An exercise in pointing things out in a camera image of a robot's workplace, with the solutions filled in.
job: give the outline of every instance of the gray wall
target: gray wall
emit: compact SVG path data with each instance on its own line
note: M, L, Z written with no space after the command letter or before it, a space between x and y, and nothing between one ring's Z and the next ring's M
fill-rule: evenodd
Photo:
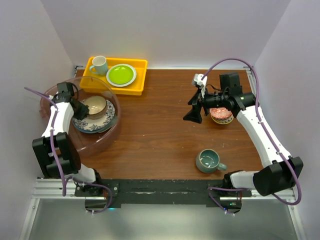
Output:
M0 7L0 239L18 239L35 179L41 176L31 143L45 130L39 98L68 79L72 63L39 0Z
M304 162L298 209L310 240L320 236L319 12L318 0L292 0L256 63L265 117Z
M150 68L254 63L290 0L41 0L74 64L147 59Z

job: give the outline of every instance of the mug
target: mug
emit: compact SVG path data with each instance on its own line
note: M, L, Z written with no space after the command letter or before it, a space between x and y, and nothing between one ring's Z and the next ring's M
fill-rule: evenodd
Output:
M105 76L108 72L108 64L107 59L104 56L96 56L92 60L92 66L89 68L90 72L93 74L99 74L101 76Z
M227 166L220 162L218 153L212 149L201 151L196 156L195 164L205 174L213 173L217 169L221 171L227 170Z

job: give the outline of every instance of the wooden table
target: wooden table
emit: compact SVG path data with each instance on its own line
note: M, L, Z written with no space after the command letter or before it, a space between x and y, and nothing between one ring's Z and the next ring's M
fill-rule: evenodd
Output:
M202 111L202 124L183 121L191 109L187 102L197 90L191 81L196 73L204 72L148 70L142 96L117 96L122 110L117 140L81 159L82 163L108 179L222 179L228 172L261 170L258 152L236 119L218 125ZM211 71L208 83L219 87L219 74L225 72L230 70ZM246 71L238 72L243 92L251 91ZM77 72L77 76L82 74L83 70ZM195 159L204 149L217 151L227 171L200 172Z

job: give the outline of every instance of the yellow tray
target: yellow tray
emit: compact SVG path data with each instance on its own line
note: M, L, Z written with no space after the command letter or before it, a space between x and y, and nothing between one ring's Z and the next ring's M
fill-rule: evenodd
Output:
M147 72L148 61L144 59L128 59L128 58L111 58L107 57L106 62L108 68L112 68L117 64L129 64L136 70L136 78L133 83L125 87L116 87L112 86L108 81L106 76L100 76L89 71L90 66L92 66L92 60L94 56L90 57L88 63L86 64L83 76L95 77L104 81L115 94L124 94L124 95L136 95L140 96L144 90L145 78ZM89 79L83 78L80 82L80 87L87 92L99 92L105 90L105 86L98 81L90 81Z

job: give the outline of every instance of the teal mug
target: teal mug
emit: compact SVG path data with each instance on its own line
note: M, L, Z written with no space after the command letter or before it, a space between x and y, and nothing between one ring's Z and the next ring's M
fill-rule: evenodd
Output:
M106 76L108 72L108 64L107 59L104 56L96 56L92 60L92 64L93 65L89 68L91 73Z
M227 170L227 166L220 162L218 153L212 149L201 151L196 156L195 164L205 174L213 173L217 169L221 171Z

